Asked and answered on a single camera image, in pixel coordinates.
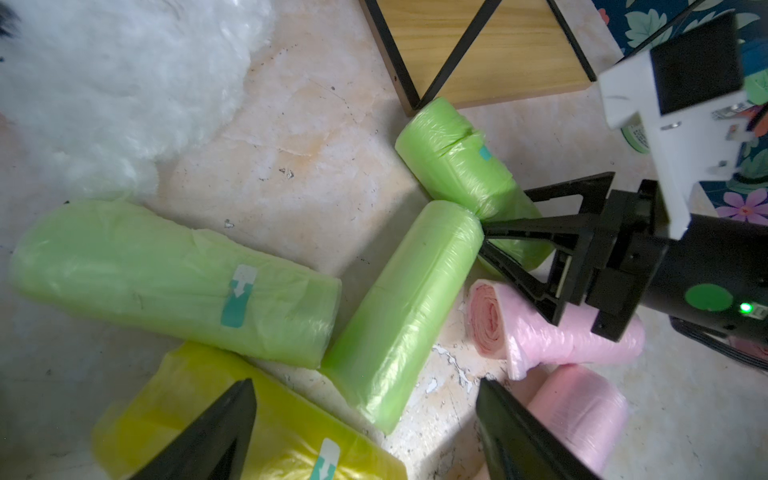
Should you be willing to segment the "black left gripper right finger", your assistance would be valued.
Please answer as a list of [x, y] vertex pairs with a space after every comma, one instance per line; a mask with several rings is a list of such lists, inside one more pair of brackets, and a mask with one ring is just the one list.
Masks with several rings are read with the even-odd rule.
[[484, 379], [475, 412], [491, 479], [599, 479], [502, 383]]

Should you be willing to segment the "green trash bag roll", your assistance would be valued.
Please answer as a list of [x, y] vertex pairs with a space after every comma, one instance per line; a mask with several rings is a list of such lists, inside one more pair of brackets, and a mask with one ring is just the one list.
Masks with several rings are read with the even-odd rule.
[[321, 373], [384, 434], [400, 421], [483, 241], [469, 210], [428, 203], [326, 353]]
[[342, 284], [127, 202], [81, 200], [29, 229], [10, 263], [23, 295], [75, 316], [314, 369]]
[[483, 222], [541, 216], [487, 148], [484, 133], [443, 98], [413, 117], [397, 137], [395, 151], [431, 198], [457, 203]]

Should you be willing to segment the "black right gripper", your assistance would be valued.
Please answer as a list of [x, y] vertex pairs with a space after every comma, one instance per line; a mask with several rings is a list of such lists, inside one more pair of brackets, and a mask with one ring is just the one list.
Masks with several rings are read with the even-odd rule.
[[[576, 214], [483, 223], [482, 260], [497, 270], [551, 325], [560, 324], [568, 303], [598, 310], [591, 331], [613, 342], [624, 335], [667, 241], [659, 221], [658, 182], [643, 180], [635, 191], [611, 187], [614, 174], [530, 189], [534, 202], [575, 196]], [[555, 248], [546, 282], [525, 270], [490, 240], [536, 240]]]

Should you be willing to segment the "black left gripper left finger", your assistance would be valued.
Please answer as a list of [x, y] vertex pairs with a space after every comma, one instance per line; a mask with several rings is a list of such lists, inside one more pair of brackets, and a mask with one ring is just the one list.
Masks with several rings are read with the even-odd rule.
[[235, 382], [133, 478], [239, 479], [256, 413], [252, 381]]

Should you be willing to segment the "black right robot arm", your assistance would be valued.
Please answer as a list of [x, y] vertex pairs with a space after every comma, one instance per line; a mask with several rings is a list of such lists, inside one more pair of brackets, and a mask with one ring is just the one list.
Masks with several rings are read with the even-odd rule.
[[683, 336], [765, 370], [731, 340], [767, 343], [766, 227], [695, 214], [673, 239], [657, 182], [628, 192], [612, 181], [605, 172], [529, 190], [535, 202], [582, 202], [572, 215], [484, 223], [482, 259], [551, 325], [568, 305], [587, 304], [592, 332], [615, 342], [645, 306]]

